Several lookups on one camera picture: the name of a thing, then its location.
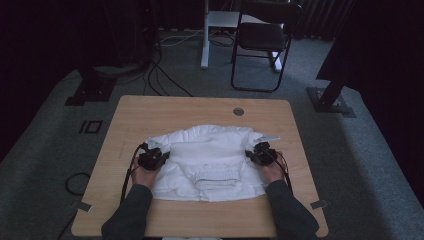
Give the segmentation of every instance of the black chair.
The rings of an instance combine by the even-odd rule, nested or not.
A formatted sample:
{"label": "black chair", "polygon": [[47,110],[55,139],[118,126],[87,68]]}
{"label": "black chair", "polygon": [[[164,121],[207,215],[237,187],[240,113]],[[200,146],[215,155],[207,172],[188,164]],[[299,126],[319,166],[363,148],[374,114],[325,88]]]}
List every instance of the black chair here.
{"label": "black chair", "polygon": [[[259,19],[258,22],[242,22],[243,16],[251,16]],[[233,47],[231,62],[231,86],[237,90],[274,92],[280,87],[284,67],[289,53],[293,31],[302,16],[302,7],[295,3],[276,2],[265,0],[242,0],[240,14],[237,23],[236,39]],[[238,54],[238,47],[245,50],[267,52],[265,55]],[[257,89],[239,87],[234,83],[236,58],[258,57],[271,58],[271,67],[275,69],[275,62],[280,54],[285,52],[277,85],[271,89]]]}

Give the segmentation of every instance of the white cloth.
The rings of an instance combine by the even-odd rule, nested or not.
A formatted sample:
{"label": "white cloth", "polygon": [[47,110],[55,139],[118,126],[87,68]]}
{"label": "white cloth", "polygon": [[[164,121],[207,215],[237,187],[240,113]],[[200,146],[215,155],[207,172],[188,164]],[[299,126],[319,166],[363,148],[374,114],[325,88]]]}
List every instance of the white cloth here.
{"label": "white cloth", "polygon": [[181,201],[229,201],[263,195],[258,170],[246,157],[263,134],[252,128],[201,125],[147,140],[170,157],[152,189],[153,197]]}

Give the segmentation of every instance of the cable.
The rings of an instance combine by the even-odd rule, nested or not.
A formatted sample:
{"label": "cable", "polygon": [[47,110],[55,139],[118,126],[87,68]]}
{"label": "cable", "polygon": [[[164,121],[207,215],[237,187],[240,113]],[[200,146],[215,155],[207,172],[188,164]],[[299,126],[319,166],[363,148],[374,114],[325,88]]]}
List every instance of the cable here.
{"label": "cable", "polygon": [[83,196],[83,195],[84,195],[84,193],[83,193],[83,192],[82,192],[82,193],[77,193],[77,192],[72,191],[72,190],[69,188],[69,181],[71,181],[71,179],[72,179],[72,178],[74,178],[74,177],[76,177],[76,176],[80,176],[80,175],[86,176],[88,179],[90,179],[90,175],[89,175],[88,173],[80,172],[80,173],[72,174],[72,175],[71,175],[71,176],[69,176],[69,177],[66,179],[66,181],[65,181],[65,188],[66,188],[66,191],[68,191],[68,192],[69,192],[70,194],[72,194],[72,195],[76,195],[76,196]]}
{"label": "cable", "polygon": [[[71,190],[71,188],[69,187],[69,182],[76,176],[86,176],[88,179],[90,179],[90,174],[88,173],[84,173],[84,172],[79,172],[79,173],[75,173],[72,174],[71,176],[69,176],[66,181],[65,181],[65,189],[68,193],[75,195],[75,196],[83,196],[84,193],[78,193],[75,192],[73,190]],[[68,229],[69,225],[71,225],[71,223],[74,221],[75,217],[77,216],[77,212],[75,212],[75,214],[71,217],[71,219],[69,219],[69,221],[66,223],[65,227],[62,229],[62,231],[60,232],[59,236],[57,237],[58,240],[60,240],[63,236],[63,234],[65,233],[66,229]]]}
{"label": "cable", "polygon": [[193,95],[191,93],[189,93],[185,88],[183,88],[182,86],[180,86],[178,83],[176,83],[171,77],[168,76],[168,74],[166,74],[166,72],[154,61],[152,61],[152,63],[159,68],[159,70],[161,70],[161,72],[169,79],[169,81],[171,81],[173,84],[175,84],[177,87],[179,87],[181,90],[183,90],[185,93],[187,93],[190,97],[193,97]]}
{"label": "cable", "polygon": [[264,151],[264,152],[265,152],[268,156],[270,156],[272,159],[274,159],[274,162],[275,162],[275,163],[277,163],[277,164],[278,164],[278,166],[281,168],[281,170],[282,170],[282,171],[283,171],[283,173],[284,173],[284,178],[285,178],[285,179],[286,179],[286,181],[287,181],[287,186],[289,187],[290,191],[291,191],[291,192],[292,192],[292,194],[293,194],[293,188],[292,188],[291,181],[290,181],[290,177],[289,177],[289,166],[287,165],[287,161],[286,161],[286,159],[284,158],[283,154],[281,154],[281,153],[277,152],[277,154],[281,156],[281,159],[283,159],[284,164],[286,164],[286,168],[284,168],[284,166],[283,166],[283,165],[281,165],[281,163],[279,163],[279,162],[278,162],[278,160],[277,160],[274,156],[272,156],[272,155],[271,155],[268,151]]}
{"label": "cable", "polygon": [[125,180],[124,180],[124,184],[122,185],[121,201],[119,202],[120,204],[125,200],[125,195],[127,193],[128,180],[130,179],[132,171],[135,170],[135,169],[133,170],[132,167],[134,165],[135,157],[137,156],[137,153],[138,153],[138,151],[140,151],[140,149],[141,149],[141,144],[138,145],[138,147],[135,149],[133,157],[132,157],[131,162],[130,162],[130,166],[128,167],[127,174],[126,174]]}

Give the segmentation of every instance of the gray sleeve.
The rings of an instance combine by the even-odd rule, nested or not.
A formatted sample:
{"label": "gray sleeve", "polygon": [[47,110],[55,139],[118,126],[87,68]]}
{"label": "gray sleeve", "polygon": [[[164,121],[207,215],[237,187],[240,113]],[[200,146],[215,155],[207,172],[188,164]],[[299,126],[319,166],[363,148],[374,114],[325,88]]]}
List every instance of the gray sleeve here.
{"label": "gray sleeve", "polygon": [[272,182],[266,189],[279,240],[318,239],[318,222],[292,195],[284,180]]}
{"label": "gray sleeve", "polygon": [[143,239],[146,216],[152,202],[152,192],[143,185],[133,185],[127,198],[102,226],[107,240]]}

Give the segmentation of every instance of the metal base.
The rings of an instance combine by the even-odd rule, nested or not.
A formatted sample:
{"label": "metal base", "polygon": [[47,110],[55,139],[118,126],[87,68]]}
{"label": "metal base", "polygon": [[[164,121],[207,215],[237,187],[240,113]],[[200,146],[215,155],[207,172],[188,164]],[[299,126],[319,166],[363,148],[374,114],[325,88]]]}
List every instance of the metal base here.
{"label": "metal base", "polygon": [[309,97],[311,98],[316,112],[341,113],[345,118],[356,118],[355,112],[351,107],[346,105],[341,95],[339,95],[332,105],[328,106],[320,102],[325,88],[306,88],[306,90],[309,93]]}
{"label": "metal base", "polygon": [[95,91],[87,92],[84,90],[84,81],[81,82],[74,96],[68,97],[65,106],[83,106],[85,102],[108,102],[116,79],[101,79],[101,83]]}

